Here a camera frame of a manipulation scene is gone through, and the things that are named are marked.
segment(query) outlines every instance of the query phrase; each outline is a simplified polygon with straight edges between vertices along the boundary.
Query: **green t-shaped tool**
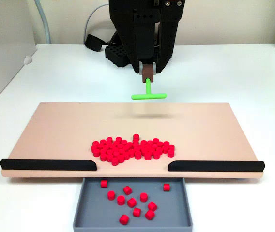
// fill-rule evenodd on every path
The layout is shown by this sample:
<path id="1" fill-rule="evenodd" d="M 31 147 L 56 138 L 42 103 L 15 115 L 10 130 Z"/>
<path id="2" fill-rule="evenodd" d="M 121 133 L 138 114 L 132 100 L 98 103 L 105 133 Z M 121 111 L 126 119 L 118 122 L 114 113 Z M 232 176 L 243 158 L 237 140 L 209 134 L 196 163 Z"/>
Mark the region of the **green t-shaped tool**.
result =
<path id="1" fill-rule="evenodd" d="M 146 94 L 135 94 L 131 96 L 132 100 L 160 99 L 166 97 L 166 93 L 152 93 L 151 80 L 149 78 L 146 79 Z"/>

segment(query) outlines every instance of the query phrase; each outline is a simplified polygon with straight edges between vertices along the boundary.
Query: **wooden board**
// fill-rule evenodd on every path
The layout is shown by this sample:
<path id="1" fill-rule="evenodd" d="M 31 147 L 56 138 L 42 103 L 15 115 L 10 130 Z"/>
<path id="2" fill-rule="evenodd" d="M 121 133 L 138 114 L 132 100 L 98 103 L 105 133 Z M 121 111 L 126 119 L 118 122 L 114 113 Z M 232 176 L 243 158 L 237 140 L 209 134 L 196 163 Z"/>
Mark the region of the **wooden board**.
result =
<path id="1" fill-rule="evenodd" d="M 175 156 L 131 158 L 118 166 L 90 152 L 107 137 L 159 138 L 175 145 Z M 10 159 L 93 160 L 97 171 L 2 170 L 7 177 L 223 177 L 256 178 L 263 172 L 169 172 L 174 160 L 257 161 L 227 103 L 43 102 L 12 150 Z"/>

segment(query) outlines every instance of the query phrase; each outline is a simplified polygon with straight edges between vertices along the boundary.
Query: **white wall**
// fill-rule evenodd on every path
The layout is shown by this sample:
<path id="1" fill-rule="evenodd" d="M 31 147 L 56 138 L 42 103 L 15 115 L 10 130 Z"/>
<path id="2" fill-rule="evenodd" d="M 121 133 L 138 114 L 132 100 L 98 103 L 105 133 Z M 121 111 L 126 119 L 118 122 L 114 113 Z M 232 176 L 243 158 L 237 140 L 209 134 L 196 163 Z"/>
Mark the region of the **white wall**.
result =
<path id="1" fill-rule="evenodd" d="M 45 43 L 34 0 L 27 0 L 35 41 Z M 82 44 L 90 12 L 108 0 L 41 0 L 52 43 Z M 89 32 L 107 41 L 115 29 L 108 7 L 91 18 Z M 177 44 L 275 44 L 275 0 L 187 0 Z"/>
<path id="2" fill-rule="evenodd" d="M 25 1 L 0 0 L 0 93 L 35 51 Z"/>

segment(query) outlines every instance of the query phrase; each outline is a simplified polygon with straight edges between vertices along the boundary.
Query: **gray tray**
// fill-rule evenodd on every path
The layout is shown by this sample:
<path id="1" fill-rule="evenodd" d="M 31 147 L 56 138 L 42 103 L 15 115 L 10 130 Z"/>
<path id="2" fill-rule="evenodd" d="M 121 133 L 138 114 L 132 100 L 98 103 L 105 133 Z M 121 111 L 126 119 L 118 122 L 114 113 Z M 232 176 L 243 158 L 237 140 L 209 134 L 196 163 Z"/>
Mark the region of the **gray tray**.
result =
<path id="1" fill-rule="evenodd" d="M 183 178 L 106 179 L 107 188 L 101 188 L 101 178 L 84 178 L 74 219 L 75 232 L 192 231 L 192 220 Z M 170 192 L 163 191 L 164 183 L 171 185 Z M 122 190 L 126 185 L 132 189 L 132 193 L 128 196 Z M 107 193 L 111 190 L 116 193 L 116 199 L 113 201 L 107 199 Z M 142 192 L 148 194 L 148 201 L 145 203 L 139 199 Z M 136 207 L 142 210 L 140 217 L 134 217 L 133 209 L 127 204 L 117 205 L 117 196 L 120 195 L 125 197 L 126 202 L 132 197 L 136 199 Z M 145 218 L 149 202 L 154 202 L 158 206 L 155 217 L 151 221 Z M 122 214 L 130 218 L 127 225 L 119 222 Z"/>

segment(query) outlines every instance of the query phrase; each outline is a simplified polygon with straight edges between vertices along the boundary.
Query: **white tabletop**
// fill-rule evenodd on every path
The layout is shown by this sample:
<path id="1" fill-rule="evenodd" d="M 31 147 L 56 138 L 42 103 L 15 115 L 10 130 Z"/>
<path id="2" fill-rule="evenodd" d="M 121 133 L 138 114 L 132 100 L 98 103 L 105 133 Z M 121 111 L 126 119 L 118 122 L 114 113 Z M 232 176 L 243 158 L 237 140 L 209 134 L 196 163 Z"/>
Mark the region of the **white tabletop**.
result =
<path id="1" fill-rule="evenodd" d="M 266 164 L 262 179 L 188 179 L 194 231 L 275 231 L 275 46 L 177 46 L 152 92 L 168 97 L 150 102 L 229 102 Z M 39 102 L 132 102 L 138 93 L 145 93 L 141 76 L 130 65 L 117 68 L 104 51 L 38 45 L 0 95 L 0 160 Z M 0 174 L 0 231 L 73 231 L 81 181 Z"/>

